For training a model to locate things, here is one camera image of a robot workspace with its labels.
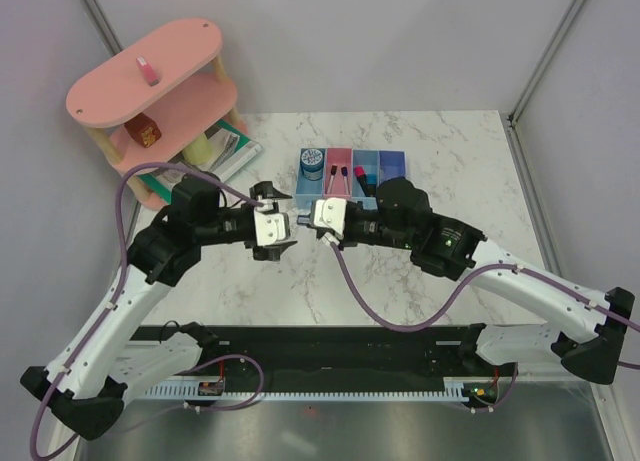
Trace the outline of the pink white eraser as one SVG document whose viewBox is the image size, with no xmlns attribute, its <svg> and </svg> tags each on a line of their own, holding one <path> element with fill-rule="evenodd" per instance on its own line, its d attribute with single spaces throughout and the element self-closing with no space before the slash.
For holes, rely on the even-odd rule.
<svg viewBox="0 0 640 461">
<path fill-rule="evenodd" d="M 144 79 L 149 86 L 155 86 L 159 83 L 158 75 L 152 66 L 142 56 L 136 58 L 136 64 Z"/>
</svg>

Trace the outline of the blue tape roll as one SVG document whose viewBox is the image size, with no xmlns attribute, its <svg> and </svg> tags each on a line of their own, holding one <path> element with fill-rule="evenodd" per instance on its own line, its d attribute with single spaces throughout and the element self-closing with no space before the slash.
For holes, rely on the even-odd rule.
<svg viewBox="0 0 640 461">
<path fill-rule="evenodd" d="M 320 181 L 324 172 L 324 152 L 318 148 L 306 148 L 300 154 L 300 174 L 309 181 Z"/>
</svg>

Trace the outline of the white blue pen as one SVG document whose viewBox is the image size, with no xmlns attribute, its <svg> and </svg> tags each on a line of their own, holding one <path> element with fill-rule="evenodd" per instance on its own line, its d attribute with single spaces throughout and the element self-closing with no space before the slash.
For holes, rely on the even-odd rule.
<svg viewBox="0 0 640 461">
<path fill-rule="evenodd" d="M 328 183 L 327 183 L 327 188 L 326 188 L 326 194 L 331 194 L 333 191 L 333 184 L 334 184 L 334 180 L 335 180 L 335 175 L 337 172 L 337 165 L 331 165 L 330 171 L 329 171 L 329 178 L 328 178 Z"/>
</svg>

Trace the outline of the pink black highlighter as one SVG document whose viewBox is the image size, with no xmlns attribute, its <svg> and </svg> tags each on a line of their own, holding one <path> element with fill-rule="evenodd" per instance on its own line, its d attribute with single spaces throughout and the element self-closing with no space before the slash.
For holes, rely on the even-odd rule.
<svg viewBox="0 0 640 461">
<path fill-rule="evenodd" d="M 361 188 L 361 190 L 363 192 L 363 195 L 365 197 L 368 197 L 369 196 L 369 190 L 368 190 L 368 183 L 367 183 L 367 175 L 366 175 L 366 172 L 365 172 L 364 168 L 362 166 L 357 165 L 357 166 L 354 167 L 353 173 L 354 173 L 354 176 L 355 176 L 355 179 L 356 179 L 358 185 L 360 186 L 360 188 Z"/>
</svg>

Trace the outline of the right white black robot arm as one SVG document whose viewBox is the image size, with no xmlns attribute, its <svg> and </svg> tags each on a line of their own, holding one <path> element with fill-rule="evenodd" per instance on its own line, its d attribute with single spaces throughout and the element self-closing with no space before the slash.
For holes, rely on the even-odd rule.
<svg viewBox="0 0 640 461">
<path fill-rule="evenodd" d="M 586 288 L 519 259 L 481 230 L 435 213 L 427 194 L 398 177 L 377 190 L 376 207 L 341 203 L 343 248 L 368 244 L 406 250 L 422 272 L 455 282 L 456 299 L 469 286 L 541 318 L 538 325 L 476 324 L 458 349 L 467 373 L 491 365 L 559 364 L 591 383 L 613 383 L 635 297 L 623 288 Z"/>
</svg>

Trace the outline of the pale yellow cylinder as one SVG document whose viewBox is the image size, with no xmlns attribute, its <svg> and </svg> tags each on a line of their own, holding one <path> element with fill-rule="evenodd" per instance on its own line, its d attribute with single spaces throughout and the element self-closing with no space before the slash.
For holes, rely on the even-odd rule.
<svg viewBox="0 0 640 461">
<path fill-rule="evenodd" d="M 189 164 L 202 165 L 208 162 L 213 155 L 208 137 L 204 133 L 197 136 L 182 149 L 182 155 Z"/>
</svg>

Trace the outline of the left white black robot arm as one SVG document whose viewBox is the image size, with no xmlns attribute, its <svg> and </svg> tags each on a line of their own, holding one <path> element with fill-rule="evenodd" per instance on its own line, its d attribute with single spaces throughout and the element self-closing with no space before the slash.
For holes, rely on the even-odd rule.
<svg viewBox="0 0 640 461">
<path fill-rule="evenodd" d="M 186 175 L 126 250 L 109 291 L 69 345 L 44 367 L 30 367 L 21 384 L 76 435 L 95 440 L 148 389 L 219 363 L 215 335 L 188 323 L 148 354 L 122 359 L 126 344 L 150 311 L 201 260 L 205 246 L 241 243 L 256 261 L 277 261 L 293 242 L 278 203 L 286 194 L 268 181 L 254 185 L 238 207 L 220 203 L 222 185 Z"/>
</svg>

